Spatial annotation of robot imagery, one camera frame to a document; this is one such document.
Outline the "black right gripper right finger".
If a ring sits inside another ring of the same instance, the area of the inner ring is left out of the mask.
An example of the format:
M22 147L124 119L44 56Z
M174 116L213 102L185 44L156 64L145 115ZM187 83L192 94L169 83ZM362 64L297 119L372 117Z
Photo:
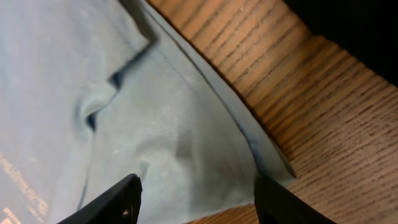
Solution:
M254 204L260 224L334 224L270 177L258 177Z

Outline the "light blue t-shirt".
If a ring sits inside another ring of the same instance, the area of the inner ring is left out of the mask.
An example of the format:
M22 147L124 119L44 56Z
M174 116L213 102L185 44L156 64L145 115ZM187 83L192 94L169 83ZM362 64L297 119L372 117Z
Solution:
M129 174L139 223L252 203L295 174L235 92L143 1L1 2L1 222L57 223Z

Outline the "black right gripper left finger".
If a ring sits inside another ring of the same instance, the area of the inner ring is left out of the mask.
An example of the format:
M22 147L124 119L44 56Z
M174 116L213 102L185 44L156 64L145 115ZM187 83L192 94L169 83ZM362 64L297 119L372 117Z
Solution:
M129 174L60 224L136 224L141 193L141 179Z

